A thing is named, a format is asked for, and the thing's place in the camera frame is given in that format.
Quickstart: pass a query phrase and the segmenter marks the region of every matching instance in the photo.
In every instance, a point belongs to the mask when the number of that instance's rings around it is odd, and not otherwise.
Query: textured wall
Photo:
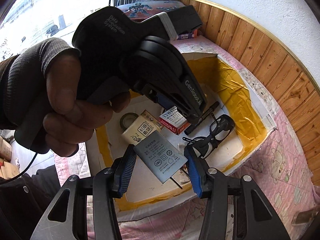
[[[304,0],[209,0],[257,22],[303,62],[320,85],[320,24]]]

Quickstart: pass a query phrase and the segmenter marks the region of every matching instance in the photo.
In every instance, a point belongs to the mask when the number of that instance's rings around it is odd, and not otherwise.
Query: hand
[[[43,120],[48,146],[58,155],[67,157],[78,143],[89,140],[93,129],[106,124],[113,112],[120,112],[130,102],[130,93],[111,99],[111,104],[96,106],[76,100],[81,73],[79,59],[72,54],[62,54],[54,60],[46,76],[49,102],[55,113]]]

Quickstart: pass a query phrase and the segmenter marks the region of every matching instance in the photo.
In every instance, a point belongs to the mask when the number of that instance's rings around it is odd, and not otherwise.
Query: metal screw
[[[111,168],[106,168],[104,174],[111,174],[113,170]]]
[[[71,175],[69,177],[69,181],[75,181],[77,179],[77,175]]]
[[[209,169],[208,169],[208,172],[209,172],[210,174],[216,174],[216,173],[217,173],[217,170],[216,170],[215,168],[209,168]]]
[[[251,180],[252,180],[252,178],[251,178],[249,175],[244,175],[244,176],[243,176],[243,179],[244,179],[245,181],[251,181]]]

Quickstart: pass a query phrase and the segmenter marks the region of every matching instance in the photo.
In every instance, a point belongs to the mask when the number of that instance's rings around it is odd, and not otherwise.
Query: tile floor
[[[20,163],[20,172],[22,172],[31,162],[35,153],[19,145],[16,141],[14,141],[11,146],[11,163],[15,164],[15,159],[16,157],[18,157]],[[37,170],[44,169],[51,165],[54,165],[54,157],[53,152],[50,150],[46,154],[38,154],[31,167],[28,169],[27,173],[31,176],[33,174],[36,174]]]

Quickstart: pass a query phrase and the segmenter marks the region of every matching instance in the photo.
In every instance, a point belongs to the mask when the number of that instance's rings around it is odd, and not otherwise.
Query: sunglasses
[[[215,118],[214,114],[211,113],[214,121],[210,125],[209,135],[207,137],[198,136],[193,139],[183,137],[182,139],[188,142],[187,145],[192,144],[193,148],[199,153],[196,153],[198,158],[207,158],[214,149],[216,149],[220,143],[234,130],[236,124],[233,119],[223,114],[218,118]]]

